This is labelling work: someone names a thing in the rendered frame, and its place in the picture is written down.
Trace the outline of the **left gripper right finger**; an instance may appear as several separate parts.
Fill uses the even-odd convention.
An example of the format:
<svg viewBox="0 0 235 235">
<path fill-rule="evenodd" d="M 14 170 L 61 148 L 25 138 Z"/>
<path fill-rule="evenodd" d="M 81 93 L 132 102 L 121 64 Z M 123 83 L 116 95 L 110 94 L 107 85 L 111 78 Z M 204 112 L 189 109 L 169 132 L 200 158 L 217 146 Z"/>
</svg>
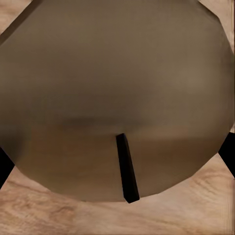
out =
<svg viewBox="0 0 235 235">
<path fill-rule="evenodd" d="M 235 177 L 235 133 L 229 132 L 218 153 Z"/>
</svg>

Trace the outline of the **pillar candle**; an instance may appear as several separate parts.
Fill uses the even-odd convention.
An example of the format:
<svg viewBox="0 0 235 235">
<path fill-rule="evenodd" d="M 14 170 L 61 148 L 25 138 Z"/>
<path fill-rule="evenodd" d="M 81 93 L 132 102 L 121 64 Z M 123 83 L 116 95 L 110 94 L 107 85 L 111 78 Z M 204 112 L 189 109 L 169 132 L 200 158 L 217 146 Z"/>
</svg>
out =
<svg viewBox="0 0 235 235">
<path fill-rule="evenodd" d="M 199 0 L 33 0 L 0 35 L 0 147 L 57 194 L 161 193 L 234 123 L 235 55 Z"/>
</svg>

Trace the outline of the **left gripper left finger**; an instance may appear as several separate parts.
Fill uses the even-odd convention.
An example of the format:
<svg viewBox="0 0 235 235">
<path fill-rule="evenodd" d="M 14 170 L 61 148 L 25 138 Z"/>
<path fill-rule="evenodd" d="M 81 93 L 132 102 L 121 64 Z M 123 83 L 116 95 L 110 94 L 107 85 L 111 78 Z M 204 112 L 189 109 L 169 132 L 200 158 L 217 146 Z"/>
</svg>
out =
<svg viewBox="0 0 235 235">
<path fill-rule="evenodd" d="M 13 170 L 15 164 L 0 147 L 0 188 Z"/>
</svg>

